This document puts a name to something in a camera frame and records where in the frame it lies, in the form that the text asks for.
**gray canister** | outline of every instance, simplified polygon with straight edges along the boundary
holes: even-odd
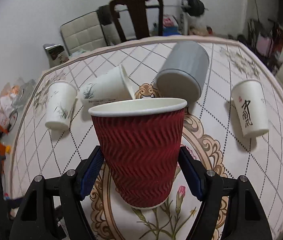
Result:
[[[196,102],[202,93],[209,66],[209,56],[197,42],[177,43],[156,77],[164,97]]]

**dark wooden chair back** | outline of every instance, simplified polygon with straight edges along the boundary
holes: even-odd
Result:
[[[147,23],[147,15],[146,15],[146,4],[149,0],[112,0],[109,3],[110,12],[116,26],[118,35],[120,37],[121,42],[125,42],[126,37],[123,33],[123,29],[118,20],[118,12],[115,11],[115,5],[121,4],[126,5],[128,12],[131,17],[132,24],[134,26],[136,38],[142,39],[145,37],[149,37],[149,29]],[[163,0],[157,0],[159,3],[159,19],[158,19],[158,36],[163,36]]]

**white paper cup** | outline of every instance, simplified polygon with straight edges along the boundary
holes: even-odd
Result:
[[[88,108],[105,103],[134,99],[127,73],[122,65],[109,70],[79,90],[79,98]]]
[[[49,86],[45,123],[47,128],[69,129],[76,96],[76,87],[67,81],[56,81]]]
[[[257,137],[269,131],[264,94],[258,80],[245,80],[235,85],[232,98],[244,137]]]

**table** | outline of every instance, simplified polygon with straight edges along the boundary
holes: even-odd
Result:
[[[187,109],[182,144],[206,169],[237,178],[246,175],[260,198],[272,236],[283,230],[283,91],[267,68],[243,44],[220,38],[198,36],[153,37],[97,49],[45,73],[27,107],[15,140],[11,169],[11,195],[25,194],[33,178],[57,177],[76,168],[99,144],[95,129],[80,101],[75,103],[71,128],[51,131],[44,126],[45,107],[34,101],[52,79],[64,77],[80,88],[85,82],[123,64],[136,98],[160,97],[153,87],[155,76],[178,41],[194,40],[207,51],[210,65],[202,95]],[[240,55],[256,73],[241,71],[230,54]],[[231,102],[232,87],[245,79],[259,79],[265,96],[269,133],[244,139],[239,118]],[[176,212],[176,194],[184,195],[181,211]],[[55,204],[60,203],[55,197]],[[103,165],[83,209],[98,239],[185,239],[197,215],[200,202],[191,195],[180,168],[168,200],[160,207],[141,211],[130,208],[116,191],[108,166]],[[227,211],[223,197],[214,238],[221,236]]]

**silver screw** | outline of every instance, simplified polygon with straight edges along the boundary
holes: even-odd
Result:
[[[35,181],[36,181],[36,182],[40,182],[41,179],[42,179],[42,176],[41,176],[41,175],[37,175],[37,176],[35,177]]]
[[[247,179],[247,177],[246,177],[245,175],[240,175],[240,180],[241,180],[242,182],[248,181],[248,179]]]
[[[69,170],[66,173],[68,176],[73,176],[75,174],[75,170]]]
[[[212,170],[208,170],[208,171],[206,171],[206,173],[207,173],[207,175],[208,176],[210,176],[210,177],[213,177],[213,176],[215,176],[215,172],[214,171],[212,171]]]

